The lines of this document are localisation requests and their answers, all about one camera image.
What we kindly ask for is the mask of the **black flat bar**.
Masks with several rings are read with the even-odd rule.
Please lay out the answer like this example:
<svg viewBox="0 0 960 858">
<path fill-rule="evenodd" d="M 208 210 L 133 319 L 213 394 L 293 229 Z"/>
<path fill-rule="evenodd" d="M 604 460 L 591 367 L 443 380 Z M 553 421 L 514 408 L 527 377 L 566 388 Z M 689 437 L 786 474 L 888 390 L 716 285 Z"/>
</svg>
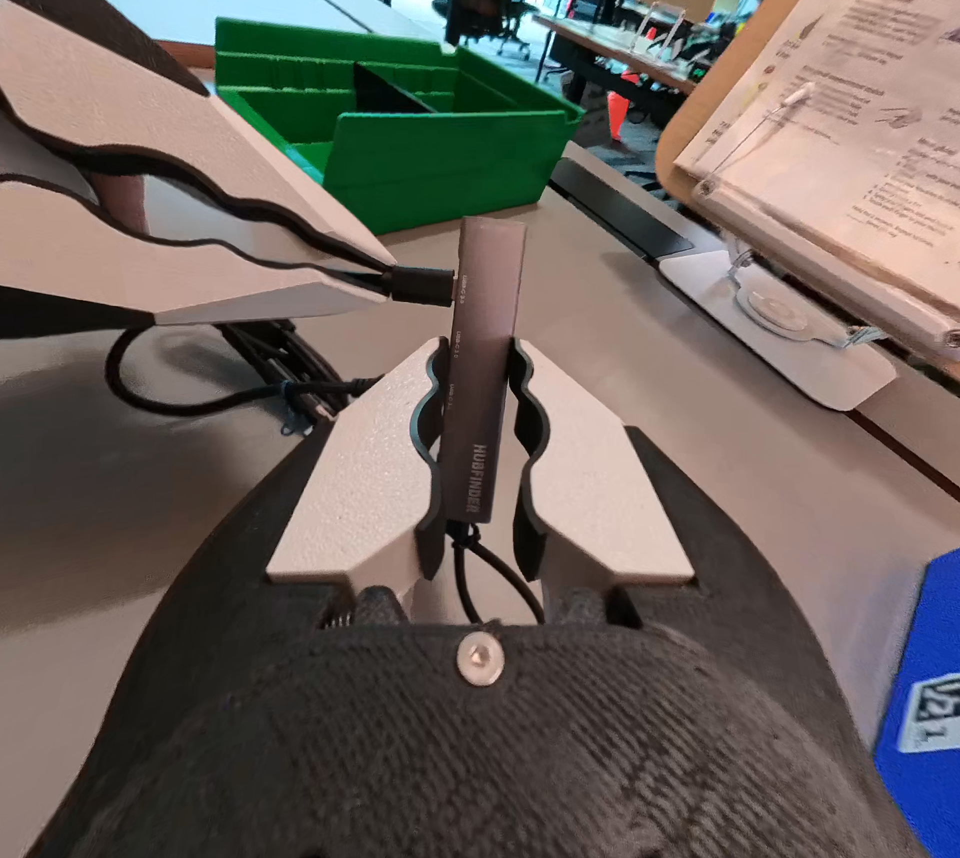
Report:
<svg viewBox="0 0 960 858">
<path fill-rule="evenodd" d="M 568 158 L 553 169 L 549 186 L 636 255 L 658 264 L 689 252 L 693 243 Z"/>
</svg>

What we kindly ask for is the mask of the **clear acrylic sign holder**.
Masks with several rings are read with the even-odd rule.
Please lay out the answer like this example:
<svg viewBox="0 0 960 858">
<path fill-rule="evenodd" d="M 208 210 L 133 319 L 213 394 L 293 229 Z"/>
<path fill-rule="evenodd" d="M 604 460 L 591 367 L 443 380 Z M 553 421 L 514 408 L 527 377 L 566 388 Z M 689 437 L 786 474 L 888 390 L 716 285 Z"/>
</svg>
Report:
<svg viewBox="0 0 960 858">
<path fill-rule="evenodd" d="M 946 370 L 958 370 L 958 307 L 932 305 L 838 258 L 769 216 L 738 211 L 726 195 L 716 193 L 712 182 L 693 178 L 694 206 L 720 228 L 916 354 Z"/>
</svg>

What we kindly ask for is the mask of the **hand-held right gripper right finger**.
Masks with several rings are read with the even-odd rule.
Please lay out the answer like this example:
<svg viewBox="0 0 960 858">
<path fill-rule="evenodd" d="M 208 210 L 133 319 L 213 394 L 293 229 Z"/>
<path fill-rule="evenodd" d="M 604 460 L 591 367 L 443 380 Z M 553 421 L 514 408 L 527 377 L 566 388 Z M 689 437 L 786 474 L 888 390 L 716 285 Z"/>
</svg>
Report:
<svg viewBox="0 0 960 858">
<path fill-rule="evenodd" d="M 539 583 L 547 620 L 577 591 L 606 604 L 634 587 L 683 587 L 695 572 L 621 418 L 528 340 L 510 351 L 513 426 L 526 452 L 513 555 Z"/>
</svg>

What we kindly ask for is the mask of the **brown board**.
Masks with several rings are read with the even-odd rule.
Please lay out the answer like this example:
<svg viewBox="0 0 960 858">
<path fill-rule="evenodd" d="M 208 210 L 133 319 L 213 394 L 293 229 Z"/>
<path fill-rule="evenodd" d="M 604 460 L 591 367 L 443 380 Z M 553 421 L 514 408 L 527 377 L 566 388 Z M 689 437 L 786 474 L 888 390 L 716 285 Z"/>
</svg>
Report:
<svg viewBox="0 0 960 858">
<path fill-rule="evenodd" d="M 698 84 L 661 134 L 655 152 L 656 178 L 667 194 L 695 212 L 696 181 L 676 159 L 702 130 L 786 21 L 799 0 L 763 0 L 734 41 Z"/>
</svg>

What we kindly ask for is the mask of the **green plastic bin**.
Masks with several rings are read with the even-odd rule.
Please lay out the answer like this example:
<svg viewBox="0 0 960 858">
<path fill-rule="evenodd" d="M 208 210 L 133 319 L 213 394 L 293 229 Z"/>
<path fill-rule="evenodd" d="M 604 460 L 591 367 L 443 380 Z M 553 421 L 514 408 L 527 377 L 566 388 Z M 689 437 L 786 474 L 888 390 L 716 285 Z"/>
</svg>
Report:
<svg viewBox="0 0 960 858">
<path fill-rule="evenodd" d="M 467 48 L 219 17 L 234 111 L 385 235 L 536 204 L 584 110 Z"/>
</svg>

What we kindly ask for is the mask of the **grey desk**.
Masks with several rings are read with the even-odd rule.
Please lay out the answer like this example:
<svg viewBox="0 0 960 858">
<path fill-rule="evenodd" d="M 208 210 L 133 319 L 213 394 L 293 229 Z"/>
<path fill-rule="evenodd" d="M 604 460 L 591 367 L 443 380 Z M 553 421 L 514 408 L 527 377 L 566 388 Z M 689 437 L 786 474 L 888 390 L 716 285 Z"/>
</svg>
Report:
<svg viewBox="0 0 960 858">
<path fill-rule="evenodd" d="M 821 408 L 554 189 L 507 216 L 529 226 L 519 335 L 758 547 L 875 744 L 921 573 L 958 546 L 958 396 L 899 361 L 856 413 Z M 281 409 L 127 407 L 116 337 L 2 342 L 2 856 L 60 805 L 174 576 L 299 443 Z"/>
</svg>

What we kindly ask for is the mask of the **blue plastic bin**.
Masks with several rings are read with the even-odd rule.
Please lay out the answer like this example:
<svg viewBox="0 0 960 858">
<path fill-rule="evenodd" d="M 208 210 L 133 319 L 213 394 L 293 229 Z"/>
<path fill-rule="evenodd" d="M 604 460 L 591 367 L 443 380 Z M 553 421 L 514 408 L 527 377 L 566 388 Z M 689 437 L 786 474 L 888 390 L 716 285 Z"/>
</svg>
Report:
<svg viewBox="0 0 960 858">
<path fill-rule="evenodd" d="M 959 855 L 959 551 L 926 567 L 873 749 L 930 856 Z"/>
</svg>

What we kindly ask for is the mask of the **grey USB hub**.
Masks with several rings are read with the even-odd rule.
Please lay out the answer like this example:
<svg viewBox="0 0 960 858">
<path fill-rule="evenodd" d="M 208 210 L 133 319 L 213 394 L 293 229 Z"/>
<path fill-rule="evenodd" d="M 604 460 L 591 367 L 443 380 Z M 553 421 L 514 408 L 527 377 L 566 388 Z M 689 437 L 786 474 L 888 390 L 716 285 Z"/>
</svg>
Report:
<svg viewBox="0 0 960 858">
<path fill-rule="evenodd" d="M 493 515 L 525 236 L 512 219 L 462 222 L 438 465 L 444 514 L 468 525 Z"/>
</svg>

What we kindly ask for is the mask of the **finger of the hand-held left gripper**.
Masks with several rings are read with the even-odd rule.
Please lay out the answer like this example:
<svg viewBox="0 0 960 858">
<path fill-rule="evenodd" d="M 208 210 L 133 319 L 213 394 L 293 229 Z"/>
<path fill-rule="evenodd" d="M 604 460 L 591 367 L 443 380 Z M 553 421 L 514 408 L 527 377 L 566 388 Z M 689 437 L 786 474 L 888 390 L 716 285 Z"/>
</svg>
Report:
<svg viewBox="0 0 960 858">
<path fill-rule="evenodd" d="M 192 90 L 2 0 L 2 103 L 79 167 L 190 186 L 234 219 L 284 228 L 368 270 L 398 262 L 330 193 L 204 85 Z"/>
<path fill-rule="evenodd" d="M 327 317 L 386 297 L 312 266 L 252 261 L 222 243 L 159 243 L 32 180 L 1 192 L 2 327 L 142 327 Z"/>
</svg>

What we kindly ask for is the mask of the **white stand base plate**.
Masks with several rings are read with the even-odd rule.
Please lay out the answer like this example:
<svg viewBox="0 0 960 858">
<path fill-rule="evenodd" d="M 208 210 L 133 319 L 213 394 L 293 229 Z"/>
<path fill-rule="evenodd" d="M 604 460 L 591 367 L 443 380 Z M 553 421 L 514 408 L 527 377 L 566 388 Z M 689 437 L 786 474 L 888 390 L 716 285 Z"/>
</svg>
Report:
<svg viewBox="0 0 960 858">
<path fill-rule="evenodd" d="M 796 390 L 824 408 L 849 412 L 897 378 L 868 340 L 854 342 L 838 319 L 761 266 L 718 250 L 660 261 L 659 273 Z"/>
</svg>

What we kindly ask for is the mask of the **small clear acrylic stand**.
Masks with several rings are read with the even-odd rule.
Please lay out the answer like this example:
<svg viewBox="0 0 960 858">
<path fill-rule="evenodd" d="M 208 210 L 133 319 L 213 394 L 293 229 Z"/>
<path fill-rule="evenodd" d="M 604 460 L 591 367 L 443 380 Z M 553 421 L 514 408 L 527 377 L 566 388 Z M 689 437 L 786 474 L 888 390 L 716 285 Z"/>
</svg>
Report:
<svg viewBox="0 0 960 858">
<path fill-rule="evenodd" d="M 671 53 L 680 31 L 687 22 L 687 10 L 679 5 L 655 0 L 645 5 L 643 19 L 637 29 L 637 41 L 659 44 L 660 55 Z"/>
</svg>

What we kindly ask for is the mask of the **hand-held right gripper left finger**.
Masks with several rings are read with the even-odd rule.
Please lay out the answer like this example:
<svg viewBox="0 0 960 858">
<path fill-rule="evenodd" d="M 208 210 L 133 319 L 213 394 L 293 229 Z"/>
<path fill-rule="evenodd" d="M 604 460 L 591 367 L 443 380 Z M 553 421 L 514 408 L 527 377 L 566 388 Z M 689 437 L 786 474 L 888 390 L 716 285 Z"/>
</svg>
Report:
<svg viewBox="0 0 960 858">
<path fill-rule="evenodd" d="M 337 417 L 267 565 L 281 586 L 328 586 L 358 602 L 389 589 L 411 620 L 445 553 L 440 470 L 450 342 L 434 337 Z"/>
</svg>

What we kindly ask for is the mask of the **printed instruction sheet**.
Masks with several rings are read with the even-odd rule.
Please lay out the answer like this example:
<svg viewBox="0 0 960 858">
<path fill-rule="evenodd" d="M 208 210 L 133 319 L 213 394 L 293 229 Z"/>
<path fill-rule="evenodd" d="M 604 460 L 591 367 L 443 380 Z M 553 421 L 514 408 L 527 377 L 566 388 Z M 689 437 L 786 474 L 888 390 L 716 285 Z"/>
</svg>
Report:
<svg viewBox="0 0 960 858">
<path fill-rule="evenodd" d="M 676 165 L 957 308 L 958 26 L 959 0 L 797 0 Z"/>
</svg>

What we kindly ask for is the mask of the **wooden table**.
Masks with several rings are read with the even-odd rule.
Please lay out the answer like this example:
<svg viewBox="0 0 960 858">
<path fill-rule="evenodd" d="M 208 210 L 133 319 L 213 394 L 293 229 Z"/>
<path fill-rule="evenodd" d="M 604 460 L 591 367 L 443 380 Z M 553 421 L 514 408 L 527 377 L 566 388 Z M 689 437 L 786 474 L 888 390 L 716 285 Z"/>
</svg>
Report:
<svg viewBox="0 0 960 858">
<path fill-rule="evenodd" d="M 655 60 L 645 51 L 632 50 L 632 36 L 625 35 L 616 27 L 555 18 L 542 13 L 535 13 L 532 20 L 554 36 L 565 39 L 594 57 L 618 62 L 630 69 L 630 72 L 645 75 L 649 80 L 686 96 L 699 84 L 697 80 L 688 77 L 684 68 L 679 68 L 674 63 Z"/>
</svg>

